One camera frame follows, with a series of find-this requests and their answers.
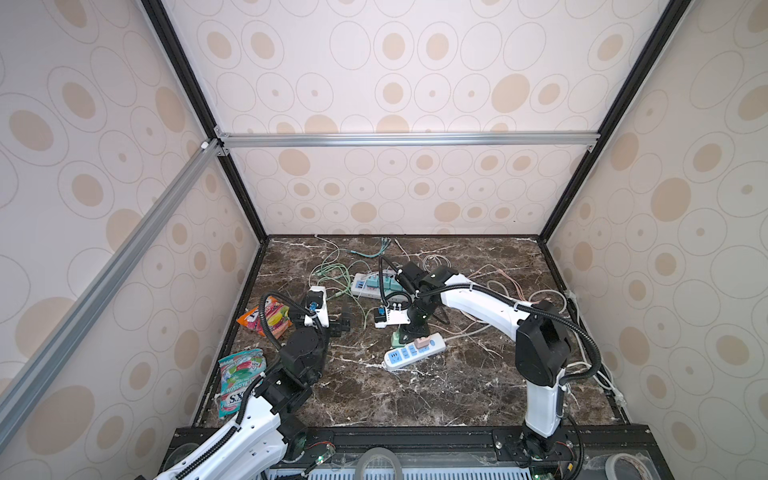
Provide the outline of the white multicolour power strip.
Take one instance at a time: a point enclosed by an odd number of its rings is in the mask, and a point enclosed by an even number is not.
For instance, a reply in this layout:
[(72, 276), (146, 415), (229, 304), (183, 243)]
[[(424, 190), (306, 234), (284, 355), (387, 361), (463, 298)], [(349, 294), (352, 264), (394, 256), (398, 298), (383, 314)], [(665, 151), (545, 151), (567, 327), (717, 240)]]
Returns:
[[(403, 291), (403, 287), (395, 279), (394, 271), (385, 269), (383, 280), (384, 295)], [(357, 273), (351, 283), (350, 292), (356, 298), (380, 299), (379, 275), (376, 272)]]

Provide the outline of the light green charger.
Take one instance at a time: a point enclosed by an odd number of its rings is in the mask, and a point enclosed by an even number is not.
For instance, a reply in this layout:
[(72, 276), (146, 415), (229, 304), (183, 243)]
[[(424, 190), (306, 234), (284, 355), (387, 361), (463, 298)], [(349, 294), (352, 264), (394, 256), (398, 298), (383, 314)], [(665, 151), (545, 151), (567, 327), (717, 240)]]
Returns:
[(401, 348), (410, 341), (407, 333), (402, 332), (400, 329), (394, 331), (391, 336), (391, 346), (393, 348)]

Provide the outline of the pink charger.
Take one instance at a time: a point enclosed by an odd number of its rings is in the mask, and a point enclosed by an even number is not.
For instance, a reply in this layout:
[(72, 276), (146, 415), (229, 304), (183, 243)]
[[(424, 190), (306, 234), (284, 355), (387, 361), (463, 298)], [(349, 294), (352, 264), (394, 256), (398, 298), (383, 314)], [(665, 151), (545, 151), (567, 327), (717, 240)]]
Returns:
[(417, 338), (414, 341), (414, 346), (417, 350), (423, 350), (431, 345), (431, 339), (429, 337)]

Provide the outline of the white blue power strip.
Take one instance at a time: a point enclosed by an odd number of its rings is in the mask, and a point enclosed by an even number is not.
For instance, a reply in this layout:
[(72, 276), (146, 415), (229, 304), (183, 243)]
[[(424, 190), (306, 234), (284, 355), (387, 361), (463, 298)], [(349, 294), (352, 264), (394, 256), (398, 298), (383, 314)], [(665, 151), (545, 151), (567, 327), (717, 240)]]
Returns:
[(426, 349), (417, 350), (414, 340), (401, 348), (389, 350), (384, 357), (384, 368), (388, 371), (401, 370), (446, 350), (446, 343), (439, 333), (428, 337), (431, 339), (431, 345)]

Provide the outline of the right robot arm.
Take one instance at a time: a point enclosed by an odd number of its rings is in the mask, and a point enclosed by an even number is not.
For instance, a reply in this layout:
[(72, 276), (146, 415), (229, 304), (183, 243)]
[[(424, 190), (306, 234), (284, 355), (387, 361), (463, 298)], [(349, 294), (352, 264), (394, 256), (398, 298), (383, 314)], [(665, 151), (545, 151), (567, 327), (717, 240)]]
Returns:
[(587, 331), (552, 312), (548, 303), (506, 296), (445, 265), (431, 272), (413, 262), (394, 266), (400, 288), (389, 291), (384, 286), (388, 262), (386, 257), (379, 261), (381, 307), (374, 315), (378, 328), (397, 328), (384, 367), (400, 370), (447, 348), (441, 334), (429, 330), (439, 308), (470, 315), (516, 345), (515, 368), (527, 389), (524, 433), (534, 440), (552, 439), (564, 417), (569, 384), (595, 376), (602, 366), (599, 347)]

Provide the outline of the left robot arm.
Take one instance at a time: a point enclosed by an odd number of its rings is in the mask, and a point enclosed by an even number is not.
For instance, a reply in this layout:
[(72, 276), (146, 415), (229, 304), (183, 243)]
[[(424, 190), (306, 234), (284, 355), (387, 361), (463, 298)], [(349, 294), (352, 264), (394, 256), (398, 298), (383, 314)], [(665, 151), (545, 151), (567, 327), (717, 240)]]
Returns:
[[(274, 298), (289, 307), (296, 326), (281, 343), (269, 326), (266, 301)], [(277, 358), (242, 395), (235, 417), (185, 458), (160, 473), (160, 479), (257, 479), (279, 463), (288, 451), (300, 451), (306, 427), (294, 414), (312, 395), (322, 377), (330, 338), (349, 329), (328, 317), (327, 291), (312, 286), (299, 302), (276, 291), (265, 293), (258, 306), (265, 337)]]

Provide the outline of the orange snack bag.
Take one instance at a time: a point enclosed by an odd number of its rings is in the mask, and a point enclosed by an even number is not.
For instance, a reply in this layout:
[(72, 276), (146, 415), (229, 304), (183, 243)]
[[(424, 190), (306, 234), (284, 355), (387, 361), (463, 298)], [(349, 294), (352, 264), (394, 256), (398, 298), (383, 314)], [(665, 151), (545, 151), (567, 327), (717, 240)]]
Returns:
[[(265, 318), (276, 339), (279, 339), (290, 325), (289, 307), (280, 300), (269, 296), (265, 303)], [(237, 319), (237, 323), (246, 329), (265, 337), (260, 320), (260, 310), (255, 307)]]

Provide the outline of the teal snack bag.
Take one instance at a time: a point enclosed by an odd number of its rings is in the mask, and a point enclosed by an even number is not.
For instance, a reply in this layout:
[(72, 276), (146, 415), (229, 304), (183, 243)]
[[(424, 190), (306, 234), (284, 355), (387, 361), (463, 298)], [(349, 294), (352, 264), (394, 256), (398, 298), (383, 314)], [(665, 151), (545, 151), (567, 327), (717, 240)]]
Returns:
[(220, 393), (217, 397), (218, 418), (237, 413), (247, 387), (266, 369), (261, 348), (244, 350), (218, 361)]

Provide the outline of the horizontal aluminium bar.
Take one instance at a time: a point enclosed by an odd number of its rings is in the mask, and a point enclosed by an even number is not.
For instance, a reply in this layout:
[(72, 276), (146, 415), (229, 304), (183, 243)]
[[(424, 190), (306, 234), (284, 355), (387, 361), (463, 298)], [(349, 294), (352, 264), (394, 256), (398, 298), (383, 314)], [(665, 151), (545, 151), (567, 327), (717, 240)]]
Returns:
[(224, 132), (216, 141), (224, 148), (362, 148), (447, 147), (512, 145), (594, 145), (597, 131), (522, 132), (399, 132), (399, 133), (312, 133), (235, 134)]

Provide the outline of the tape roll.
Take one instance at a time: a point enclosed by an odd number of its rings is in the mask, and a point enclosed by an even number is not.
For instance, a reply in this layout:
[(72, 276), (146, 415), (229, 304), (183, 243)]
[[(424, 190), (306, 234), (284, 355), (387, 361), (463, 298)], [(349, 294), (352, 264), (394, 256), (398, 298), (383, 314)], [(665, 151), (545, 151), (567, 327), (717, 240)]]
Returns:
[(604, 465), (604, 473), (608, 480), (653, 478), (650, 469), (639, 458), (627, 453), (609, 456)]

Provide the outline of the left diagonal aluminium bar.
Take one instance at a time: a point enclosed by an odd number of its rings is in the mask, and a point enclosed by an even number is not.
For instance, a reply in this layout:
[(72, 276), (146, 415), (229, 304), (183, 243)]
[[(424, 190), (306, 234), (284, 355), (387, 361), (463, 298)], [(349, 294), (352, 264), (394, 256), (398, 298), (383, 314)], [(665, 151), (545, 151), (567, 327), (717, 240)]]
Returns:
[(221, 140), (212, 138), (205, 148), (198, 149), (13, 380), (1, 397), (2, 449), (7, 448), (222, 145)]

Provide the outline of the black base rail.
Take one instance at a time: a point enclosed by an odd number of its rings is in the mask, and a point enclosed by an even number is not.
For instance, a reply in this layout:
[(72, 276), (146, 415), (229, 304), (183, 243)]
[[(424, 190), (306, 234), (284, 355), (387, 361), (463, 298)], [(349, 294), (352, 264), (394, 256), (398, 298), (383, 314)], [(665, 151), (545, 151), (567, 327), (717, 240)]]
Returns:
[[(178, 430), (160, 473), (218, 430)], [(673, 476), (648, 426), (580, 426), (567, 418), (544, 441), (527, 437), (524, 426), (306, 427), (304, 448), (257, 479), (607, 479), (605, 462), (617, 453), (639, 458), (652, 479)]]

